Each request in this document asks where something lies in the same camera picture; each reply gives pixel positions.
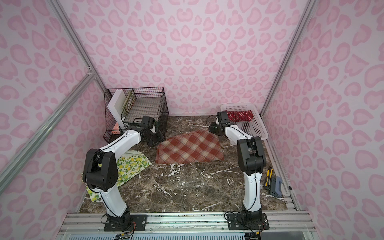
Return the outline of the red plaid skirt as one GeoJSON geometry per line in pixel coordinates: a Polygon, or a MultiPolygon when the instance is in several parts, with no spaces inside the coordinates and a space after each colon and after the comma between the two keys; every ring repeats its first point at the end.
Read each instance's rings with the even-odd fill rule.
{"type": "Polygon", "coordinates": [[[218,136],[206,130],[180,134],[157,147],[155,163],[159,165],[223,161],[218,136]]]}

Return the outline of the red polka dot skirt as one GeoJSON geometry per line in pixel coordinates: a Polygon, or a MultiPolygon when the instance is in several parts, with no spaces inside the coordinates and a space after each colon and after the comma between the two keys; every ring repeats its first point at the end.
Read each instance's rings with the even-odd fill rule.
{"type": "Polygon", "coordinates": [[[252,111],[227,111],[231,122],[251,122],[254,118],[252,111]]]}

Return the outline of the white plastic basket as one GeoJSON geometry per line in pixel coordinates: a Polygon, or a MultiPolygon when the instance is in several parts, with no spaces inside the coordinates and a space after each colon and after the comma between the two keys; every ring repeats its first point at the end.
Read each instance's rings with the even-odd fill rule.
{"type": "Polygon", "coordinates": [[[221,111],[228,112],[246,112],[251,111],[253,118],[251,121],[232,121],[242,131],[253,137],[260,137],[262,140],[266,140],[269,137],[267,129],[259,115],[255,105],[251,103],[230,103],[221,105],[221,111]]]}

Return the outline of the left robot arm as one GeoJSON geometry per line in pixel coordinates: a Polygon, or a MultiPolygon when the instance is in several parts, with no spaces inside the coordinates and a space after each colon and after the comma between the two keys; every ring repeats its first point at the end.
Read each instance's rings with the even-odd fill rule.
{"type": "Polygon", "coordinates": [[[128,129],[110,144],[100,149],[88,150],[83,182],[92,192],[100,194],[108,217],[120,220],[128,218],[129,215],[128,206],[117,186],[119,158],[140,142],[152,147],[163,140],[164,135],[156,127],[155,119],[143,116],[140,123],[130,124],[128,129]]]}

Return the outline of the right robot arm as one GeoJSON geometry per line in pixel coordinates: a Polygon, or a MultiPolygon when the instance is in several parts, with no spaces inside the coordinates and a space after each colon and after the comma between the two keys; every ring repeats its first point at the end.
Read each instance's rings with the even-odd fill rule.
{"type": "Polygon", "coordinates": [[[264,167],[267,165],[263,141],[260,137],[248,135],[231,123],[226,111],[217,113],[217,120],[211,122],[209,132],[217,136],[225,136],[233,145],[237,145],[238,165],[245,178],[241,221],[243,223],[260,221],[263,214],[260,183],[264,167]]]}

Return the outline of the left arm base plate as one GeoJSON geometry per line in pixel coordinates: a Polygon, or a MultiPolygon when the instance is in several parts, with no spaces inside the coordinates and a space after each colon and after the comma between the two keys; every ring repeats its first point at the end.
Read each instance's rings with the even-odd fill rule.
{"type": "Polygon", "coordinates": [[[130,232],[145,231],[147,224],[147,215],[124,215],[122,217],[113,217],[106,215],[107,220],[104,226],[104,232],[130,232]]]}

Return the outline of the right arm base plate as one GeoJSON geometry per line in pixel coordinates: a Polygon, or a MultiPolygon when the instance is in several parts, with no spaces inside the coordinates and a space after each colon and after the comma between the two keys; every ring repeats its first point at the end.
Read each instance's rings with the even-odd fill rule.
{"type": "Polygon", "coordinates": [[[242,213],[226,212],[224,218],[228,223],[228,228],[234,230],[255,230],[262,232],[270,229],[269,220],[267,215],[262,213],[260,218],[250,218],[242,213]]]}

